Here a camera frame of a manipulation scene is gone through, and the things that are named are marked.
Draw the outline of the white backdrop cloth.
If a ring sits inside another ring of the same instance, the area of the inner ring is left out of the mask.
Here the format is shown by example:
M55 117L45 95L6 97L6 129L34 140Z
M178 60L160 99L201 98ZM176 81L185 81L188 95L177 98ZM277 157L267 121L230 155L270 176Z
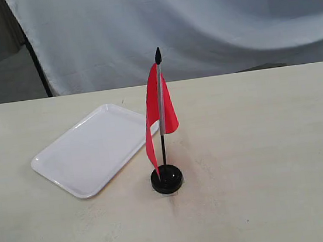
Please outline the white backdrop cloth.
M57 95L323 61L323 0L7 0Z

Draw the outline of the red flag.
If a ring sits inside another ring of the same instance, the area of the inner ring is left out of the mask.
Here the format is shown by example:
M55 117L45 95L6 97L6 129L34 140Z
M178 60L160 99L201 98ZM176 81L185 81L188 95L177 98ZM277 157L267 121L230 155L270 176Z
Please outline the red flag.
M149 161L154 166L157 175L160 175L157 165L156 153L154 151L152 138L152 125L159 123L161 136L172 134L179 126L173 104L170 99L169 90L161 71L161 51L156 49L155 63L150 69L146 89L146 153Z

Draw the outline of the black backdrop stand pole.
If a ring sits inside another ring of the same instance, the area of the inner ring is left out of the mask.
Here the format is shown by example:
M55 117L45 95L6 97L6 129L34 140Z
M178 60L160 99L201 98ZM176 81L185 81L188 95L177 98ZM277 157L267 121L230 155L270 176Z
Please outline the black backdrop stand pole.
M33 64L35 65L36 71L39 75L40 81L45 89L45 92L49 98L53 97L53 93L52 93L51 88L49 86L49 82L47 81L47 77L43 71L43 68L39 62L39 59L37 58L35 50L33 49L32 45L30 44L28 37L25 35L25 32L23 31L23 29L21 28L20 30L22 31L22 36L24 38L26 48L31 56Z

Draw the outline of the black round flag base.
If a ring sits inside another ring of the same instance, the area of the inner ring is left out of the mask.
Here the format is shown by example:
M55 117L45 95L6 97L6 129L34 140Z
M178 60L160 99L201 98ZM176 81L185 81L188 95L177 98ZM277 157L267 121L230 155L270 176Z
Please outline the black round flag base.
M160 165L160 176L156 170L150 175L153 189L160 194L169 195L175 193L183 183L182 171L174 165Z

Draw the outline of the white rectangular plastic tray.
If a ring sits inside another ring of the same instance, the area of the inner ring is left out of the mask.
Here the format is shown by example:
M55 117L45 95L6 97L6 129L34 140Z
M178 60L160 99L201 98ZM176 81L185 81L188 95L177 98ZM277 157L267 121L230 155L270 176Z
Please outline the white rectangular plastic tray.
M79 199L97 195L145 145L146 117L103 104L39 152L34 171Z

